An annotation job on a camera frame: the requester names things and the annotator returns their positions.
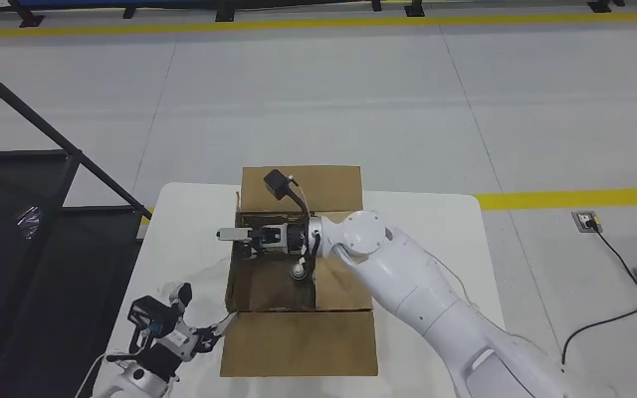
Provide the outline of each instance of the white cable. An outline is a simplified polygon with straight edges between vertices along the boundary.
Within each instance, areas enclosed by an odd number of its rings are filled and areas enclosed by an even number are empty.
[[[84,385],[87,384],[87,380],[89,380],[89,376],[93,372],[93,369],[96,367],[98,362],[100,362],[105,356],[106,356],[106,353],[103,353],[102,355],[98,356],[96,360],[93,362],[93,365],[91,365],[91,368],[87,372],[87,375],[85,376],[84,381],[82,382],[82,384],[80,384],[80,388],[78,388],[78,392],[76,393],[76,396],[74,398],[80,397],[80,393],[82,392]]]
[[[546,353],[546,351],[544,351],[543,349],[541,349],[537,344],[535,344],[532,340],[530,340],[527,337],[524,337],[522,335],[519,334],[515,334],[515,333],[509,333],[508,331],[502,329],[501,327],[499,327],[498,325],[496,325],[495,323],[493,323],[492,320],[490,320],[489,318],[487,318],[481,311],[480,308],[478,307],[478,305],[476,303],[474,303],[473,301],[471,301],[471,299],[469,298],[469,294],[467,293],[467,289],[465,288],[465,284],[462,282],[462,280],[460,279],[460,277],[458,277],[458,275],[456,275],[456,273],[454,273],[453,271],[451,271],[451,269],[449,267],[447,267],[447,265],[445,263],[443,263],[442,261],[440,261],[440,259],[438,259],[436,256],[434,256],[433,254],[427,252],[425,250],[425,252],[433,257],[433,259],[438,262],[438,264],[440,264],[445,270],[447,270],[447,272],[449,274],[451,274],[456,281],[458,281],[458,283],[460,284],[461,288],[462,288],[462,293],[465,296],[465,299],[467,300],[467,303],[476,311],[476,313],[485,321],[487,321],[488,323],[491,324],[491,326],[495,327],[497,330],[501,331],[502,333],[510,336],[510,337],[515,337],[515,338],[520,338],[524,341],[526,341],[527,343],[529,343],[530,345],[532,345],[533,347],[537,348],[541,353],[543,353],[544,355],[550,357],[550,355],[548,355]]]
[[[310,211],[310,203],[308,203],[308,199],[306,198],[306,193],[303,191],[303,188],[301,187],[301,185],[299,185],[297,188],[299,188],[299,191],[301,191],[301,196],[303,197],[303,201],[306,203],[306,207],[308,208],[308,211]]]

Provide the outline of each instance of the gray floor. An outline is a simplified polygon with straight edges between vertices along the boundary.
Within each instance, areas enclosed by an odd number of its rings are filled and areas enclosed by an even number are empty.
[[[636,185],[634,26],[2,39],[0,53],[2,82],[148,206],[167,182],[239,183],[263,164],[357,164],[369,190]],[[0,149],[54,147],[4,103],[0,119]],[[120,203],[86,172],[67,202]],[[637,306],[571,210],[483,214],[507,327],[554,358],[576,328]],[[637,210],[593,210],[637,264]],[[580,335],[569,363],[636,397],[636,328]]]

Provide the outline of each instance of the yellow floor line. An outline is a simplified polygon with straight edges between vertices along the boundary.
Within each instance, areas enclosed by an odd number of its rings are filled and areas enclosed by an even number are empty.
[[[598,191],[482,193],[474,195],[483,211],[637,206],[637,188]],[[143,218],[141,224],[148,224]]]
[[[637,13],[563,14],[563,15],[492,15],[459,17],[387,17],[303,19],[207,24],[76,26],[59,28],[0,29],[0,37],[38,37],[70,35],[135,35],[159,33],[201,33],[298,28],[359,28],[379,26],[428,25],[543,25],[598,22],[637,22]]]

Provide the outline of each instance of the power outlet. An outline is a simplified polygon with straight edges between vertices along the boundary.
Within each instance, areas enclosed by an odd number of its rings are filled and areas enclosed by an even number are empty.
[[[599,232],[603,232],[603,230],[601,229],[601,224],[599,224],[599,219],[597,218],[597,215],[595,214],[594,211],[582,210],[577,212],[571,212],[570,214],[572,214],[573,220],[575,220],[575,225],[577,226],[577,230],[579,230],[579,232],[583,232],[585,234],[595,233],[595,230],[586,226],[586,222],[590,220],[594,220],[597,223],[597,228],[599,229]]]

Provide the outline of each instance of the cardboard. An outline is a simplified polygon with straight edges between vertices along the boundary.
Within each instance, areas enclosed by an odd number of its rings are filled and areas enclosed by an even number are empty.
[[[241,211],[298,213],[292,199],[278,201],[263,182],[273,168],[294,175],[308,199],[310,211],[340,212],[362,209],[360,167],[355,166],[266,166],[245,167],[241,180]]]
[[[312,212],[334,222],[362,209],[360,169],[352,166],[244,168],[236,226],[299,219],[299,208],[268,192],[273,168],[292,174]],[[316,284],[290,278],[294,257],[233,256],[226,306],[240,312],[225,337],[224,377],[375,376],[371,296],[336,258],[318,259]]]
[[[240,313],[221,376],[376,376],[373,324],[371,311]]]

